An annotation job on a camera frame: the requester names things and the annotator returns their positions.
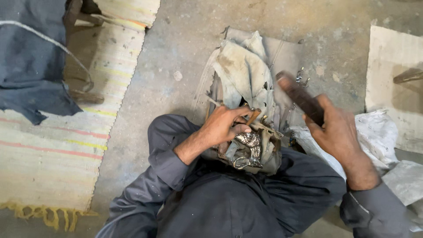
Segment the torn cloth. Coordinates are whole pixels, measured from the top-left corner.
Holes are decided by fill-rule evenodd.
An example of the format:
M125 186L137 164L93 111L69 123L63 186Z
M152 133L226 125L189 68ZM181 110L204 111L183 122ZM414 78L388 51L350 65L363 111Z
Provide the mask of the torn cloth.
M222 81L223 103L233 109L239 107L244 98L250 107L261 109L256 122L264 115L272 120L275 112L272 76L264 60L266 53L261 36L255 32L241 45L224 40L213 64Z
M65 0L0 0L0 20L28 25L65 44ZM0 109L40 124L45 111L61 116L82 111L63 84L65 52L32 32L0 26Z

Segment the concrete floor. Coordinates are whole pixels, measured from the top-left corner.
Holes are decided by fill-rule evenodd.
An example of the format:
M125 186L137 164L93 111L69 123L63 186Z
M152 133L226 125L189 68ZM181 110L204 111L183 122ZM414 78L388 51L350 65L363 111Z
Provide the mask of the concrete floor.
M203 67L228 25L292 42L304 39L301 65L304 77L311 78L309 91L362 113L370 25L421 36L422 17L423 2L417 0L162 0L100 167L91 206L100 215L79 218L76 232L65 233L41 219L18 220L0 210L0 237L93 237L107 219L111 199L148 167L149 123L165 113L191 115ZM181 81L174 80L175 71L182 73ZM352 234L333 208L298 237Z

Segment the woven mat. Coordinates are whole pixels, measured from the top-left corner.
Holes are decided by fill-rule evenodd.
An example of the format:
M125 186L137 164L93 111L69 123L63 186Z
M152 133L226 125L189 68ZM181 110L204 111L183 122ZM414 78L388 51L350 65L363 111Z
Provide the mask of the woven mat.
M84 112L74 116L43 113L48 118L39 126L14 111L0 111L0 208L13 209L20 218L43 217L55 229L58 210L65 213L65 230L75 229L77 213L93 215L91 198L109 132L134 74L145 27L153 25L160 6L160 0L97 2L111 19L101 27L77 22L68 48L89 69L90 92L103 95L104 103L79 103ZM69 87L86 77L68 57ZM25 207L31 212L24 213Z

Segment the person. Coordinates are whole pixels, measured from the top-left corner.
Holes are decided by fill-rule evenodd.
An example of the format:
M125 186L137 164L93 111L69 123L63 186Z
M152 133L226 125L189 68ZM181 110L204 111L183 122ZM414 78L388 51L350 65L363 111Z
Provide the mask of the person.
M148 128L150 166L111 202L96 237L291 237L340 199L341 218L355 238L410 237L406 208L361 150L354 115L325 95L318 101L324 126L303 119L342 165L346 182L321 160L287 148L273 176L202 159L206 149L251 131L241 117L251 115L248 107L217 107L202 127L163 115Z

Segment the embossed silver pattern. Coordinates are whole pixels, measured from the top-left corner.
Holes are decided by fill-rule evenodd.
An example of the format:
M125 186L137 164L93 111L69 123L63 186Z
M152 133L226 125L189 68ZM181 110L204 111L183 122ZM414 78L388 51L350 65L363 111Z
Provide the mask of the embossed silver pattern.
M261 168L262 165L260 163L260 156L261 156L260 136L257 133L242 132L242 133L237 134L235 139L237 141L241 142L243 145L247 146L251 150L251 158L249 159L249 162L247 163L247 165L245 165L245 163L243 163L242 166L240 166L239 164L236 164L236 162L239 159L244 158L244 157L237 158L233 163L234 168L242 169L245 166Z

